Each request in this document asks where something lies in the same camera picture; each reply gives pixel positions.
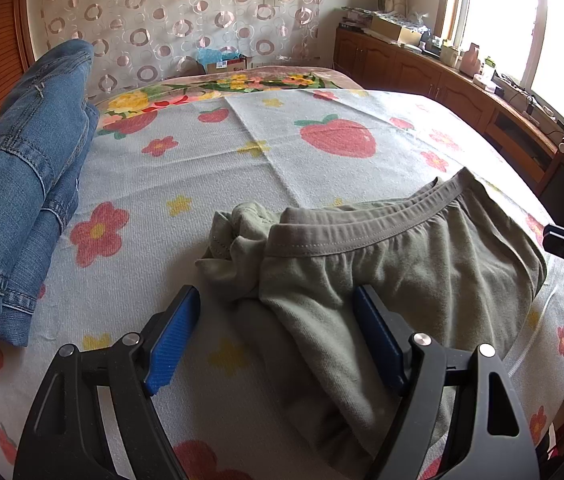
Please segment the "grey-green pants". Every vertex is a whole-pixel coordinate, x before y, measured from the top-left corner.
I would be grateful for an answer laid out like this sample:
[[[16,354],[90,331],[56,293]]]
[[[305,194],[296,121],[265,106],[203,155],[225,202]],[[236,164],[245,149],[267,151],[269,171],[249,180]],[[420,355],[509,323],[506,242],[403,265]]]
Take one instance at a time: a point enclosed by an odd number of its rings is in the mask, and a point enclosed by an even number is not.
[[[468,170],[401,200],[217,212],[196,265],[286,419],[349,479],[367,471],[397,409],[358,330],[356,287],[440,344],[506,353],[547,276],[537,244]]]

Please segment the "long wooden cabinet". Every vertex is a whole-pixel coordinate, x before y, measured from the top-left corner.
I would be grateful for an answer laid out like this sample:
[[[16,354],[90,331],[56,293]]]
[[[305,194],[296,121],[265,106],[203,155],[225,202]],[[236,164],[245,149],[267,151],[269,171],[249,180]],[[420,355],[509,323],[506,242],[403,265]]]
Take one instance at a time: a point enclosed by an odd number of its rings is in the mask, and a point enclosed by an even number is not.
[[[426,96],[480,133],[564,226],[564,130],[536,126],[514,105],[430,56],[337,27],[334,67],[364,88]]]

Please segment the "pink bottle on cabinet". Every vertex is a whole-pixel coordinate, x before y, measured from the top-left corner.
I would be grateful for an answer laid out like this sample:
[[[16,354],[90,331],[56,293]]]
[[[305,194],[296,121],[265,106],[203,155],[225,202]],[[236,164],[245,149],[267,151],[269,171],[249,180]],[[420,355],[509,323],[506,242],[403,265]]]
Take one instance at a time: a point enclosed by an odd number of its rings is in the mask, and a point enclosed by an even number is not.
[[[476,74],[480,72],[482,67],[482,62],[480,62],[480,46],[475,42],[472,42],[462,55],[462,61],[460,64],[460,72],[473,78]]]

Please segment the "white strawberry flower blanket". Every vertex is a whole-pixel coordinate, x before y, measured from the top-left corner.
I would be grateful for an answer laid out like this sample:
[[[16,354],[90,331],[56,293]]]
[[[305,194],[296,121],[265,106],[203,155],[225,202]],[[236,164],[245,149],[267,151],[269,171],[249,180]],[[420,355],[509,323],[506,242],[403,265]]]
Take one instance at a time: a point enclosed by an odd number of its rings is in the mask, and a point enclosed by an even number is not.
[[[564,401],[550,217],[476,130],[408,94],[284,90],[104,108],[32,317],[0,342],[0,474],[56,350],[140,330],[185,284],[200,322],[154,398],[195,479],[361,477],[392,422],[352,290],[444,346],[498,351],[532,440]]]

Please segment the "white cup on cabinet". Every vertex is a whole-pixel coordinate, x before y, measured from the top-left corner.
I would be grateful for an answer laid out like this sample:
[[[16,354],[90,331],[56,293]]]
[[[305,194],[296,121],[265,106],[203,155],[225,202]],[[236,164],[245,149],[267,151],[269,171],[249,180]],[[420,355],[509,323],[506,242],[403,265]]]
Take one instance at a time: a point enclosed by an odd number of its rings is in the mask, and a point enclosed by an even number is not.
[[[455,68],[460,58],[460,51],[452,44],[443,44],[440,48],[439,58],[445,66]]]

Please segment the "blue denim jeans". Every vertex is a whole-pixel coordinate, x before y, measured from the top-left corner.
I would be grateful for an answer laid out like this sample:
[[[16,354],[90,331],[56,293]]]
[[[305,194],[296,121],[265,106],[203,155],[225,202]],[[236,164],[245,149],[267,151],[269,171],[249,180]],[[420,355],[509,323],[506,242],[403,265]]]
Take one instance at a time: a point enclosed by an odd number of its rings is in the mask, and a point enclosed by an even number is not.
[[[86,99],[94,47],[43,55],[0,108],[0,340],[28,344],[58,239],[77,208],[99,113]]]

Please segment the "cardboard box on cabinet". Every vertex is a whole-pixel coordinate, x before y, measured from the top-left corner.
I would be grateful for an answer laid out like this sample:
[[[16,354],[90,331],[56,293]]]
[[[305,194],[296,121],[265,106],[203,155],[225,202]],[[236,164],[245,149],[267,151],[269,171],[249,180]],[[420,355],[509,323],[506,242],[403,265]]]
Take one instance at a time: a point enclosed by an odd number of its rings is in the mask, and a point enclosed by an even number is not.
[[[389,40],[417,46],[422,37],[422,32],[409,26],[394,23],[375,15],[372,18],[370,29]]]

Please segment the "pink floral bedspread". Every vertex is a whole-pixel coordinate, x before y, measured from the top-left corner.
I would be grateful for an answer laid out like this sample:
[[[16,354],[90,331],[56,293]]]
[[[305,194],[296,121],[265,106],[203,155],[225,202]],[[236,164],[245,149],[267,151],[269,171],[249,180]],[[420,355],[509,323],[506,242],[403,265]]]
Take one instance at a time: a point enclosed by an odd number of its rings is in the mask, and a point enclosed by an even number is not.
[[[171,105],[218,99],[230,93],[293,89],[361,90],[348,76],[324,67],[265,66],[236,72],[186,76],[126,90],[99,102],[99,129],[124,119],[157,112]]]

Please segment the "cardboard box with blue bag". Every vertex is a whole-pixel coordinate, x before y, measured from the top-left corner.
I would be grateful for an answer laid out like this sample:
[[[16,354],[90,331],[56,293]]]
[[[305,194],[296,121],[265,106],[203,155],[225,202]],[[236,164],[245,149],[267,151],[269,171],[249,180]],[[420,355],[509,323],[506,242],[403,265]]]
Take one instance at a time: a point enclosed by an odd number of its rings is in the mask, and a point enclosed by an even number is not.
[[[251,58],[229,48],[198,49],[195,59],[204,68],[206,74],[239,72],[253,67]]]

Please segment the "circle pattern sheer curtain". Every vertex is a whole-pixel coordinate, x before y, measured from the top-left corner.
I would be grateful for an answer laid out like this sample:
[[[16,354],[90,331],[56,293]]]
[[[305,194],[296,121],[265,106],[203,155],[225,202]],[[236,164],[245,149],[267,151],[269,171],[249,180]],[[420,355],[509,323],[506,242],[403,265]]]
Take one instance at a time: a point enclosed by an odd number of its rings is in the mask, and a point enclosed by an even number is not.
[[[216,53],[258,65],[317,56],[323,0],[27,0],[35,55],[92,44],[88,99],[107,99],[205,67]]]

